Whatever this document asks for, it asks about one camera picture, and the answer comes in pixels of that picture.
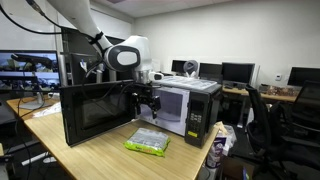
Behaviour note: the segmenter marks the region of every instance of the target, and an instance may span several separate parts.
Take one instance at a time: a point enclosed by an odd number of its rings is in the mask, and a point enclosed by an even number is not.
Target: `ceiling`
[[[133,18],[212,5],[231,0],[92,0]]]

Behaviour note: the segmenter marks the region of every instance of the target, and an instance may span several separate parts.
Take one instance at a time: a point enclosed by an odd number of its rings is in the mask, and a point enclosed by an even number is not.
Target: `food package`
[[[124,143],[127,149],[164,157],[164,151],[170,142],[169,136],[145,128],[139,128]]]

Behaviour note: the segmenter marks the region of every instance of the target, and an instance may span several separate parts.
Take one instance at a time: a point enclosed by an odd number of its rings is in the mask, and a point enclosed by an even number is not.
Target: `box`
[[[251,180],[254,166],[230,157],[223,157],[220,180]]]

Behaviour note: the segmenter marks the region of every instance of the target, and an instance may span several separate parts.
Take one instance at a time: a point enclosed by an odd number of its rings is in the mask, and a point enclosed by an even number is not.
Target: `microwave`
[[[162,84],[153,90],[161,103],[157,117],[153,119],[150,108],[141,105],[137,118],[184,136],[186,143],[201,148],[217,121],[220,94],[219,84],[203,90]]]

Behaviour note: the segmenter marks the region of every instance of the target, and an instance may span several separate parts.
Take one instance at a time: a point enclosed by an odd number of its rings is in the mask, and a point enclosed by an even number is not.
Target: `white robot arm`
[[[146,37],[130,36],[118,45],[111,44],[97,27],[90,14],[89,0],[48,0],[80,32],[91,36],[89,43],[99,52],[108,68],[115,71],[133,70],[134,80],[149,83],[162,74],[152,72],[152,60]]]

